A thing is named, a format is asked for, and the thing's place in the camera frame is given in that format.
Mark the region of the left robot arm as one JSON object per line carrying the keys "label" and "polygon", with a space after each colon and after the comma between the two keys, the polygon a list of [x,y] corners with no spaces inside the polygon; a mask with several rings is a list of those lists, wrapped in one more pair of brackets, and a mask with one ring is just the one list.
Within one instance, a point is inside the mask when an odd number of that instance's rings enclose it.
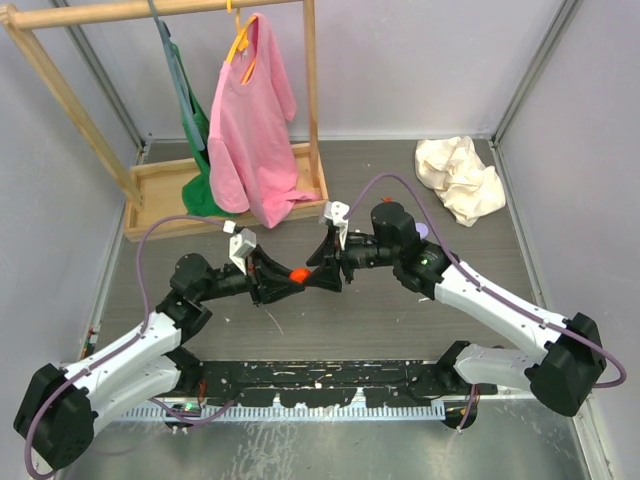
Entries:
{"label": "left robot arm", "polygon": [[217,269],[200,254],[180,258],[169,293],[139,326],[81,361],[46,364],[33,374],[13,422],[25,441],[29,475],[44,476],[35,456],[52,471],[66,468],[105,426],[144,400],[171,390],[194,393],[199,362],[183,346],[210,319],[205,302],[247,293],[255,303],[269,304],[303,291],[310,276],[306,268],[275,262],[260,247]]}

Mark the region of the orange charging case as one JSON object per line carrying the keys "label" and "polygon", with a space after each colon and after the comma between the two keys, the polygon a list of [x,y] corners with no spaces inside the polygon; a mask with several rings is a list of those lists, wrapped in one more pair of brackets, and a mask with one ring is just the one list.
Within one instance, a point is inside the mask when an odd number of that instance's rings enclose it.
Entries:
{"label": "orange charging case", "polygon": [[289,279],[298,284],[304,284],[311,274],[308,268],[296,268],[290,272]]}

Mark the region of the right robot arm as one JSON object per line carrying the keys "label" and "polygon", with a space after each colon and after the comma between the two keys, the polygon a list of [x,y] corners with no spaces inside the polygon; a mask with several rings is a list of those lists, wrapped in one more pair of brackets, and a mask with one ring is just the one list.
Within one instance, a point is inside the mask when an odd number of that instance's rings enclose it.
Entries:
{"label": "right robot arm", "polygon": [[454,254],[421,237],[414,218],[397,202],[371,212],[370,234],[351,232],[342,202],[327,202],[320,221],[323,243],[308,259],[308,287],[339,292],[357,269],[389,267],[406,289],[456,308],[513,344],[512,349],[455,342],[439,360],[444,390],[471,384],[531,392],[557,414],[575,416],[606,368],[596,322],[567,319],[537,307],[479,275]]}

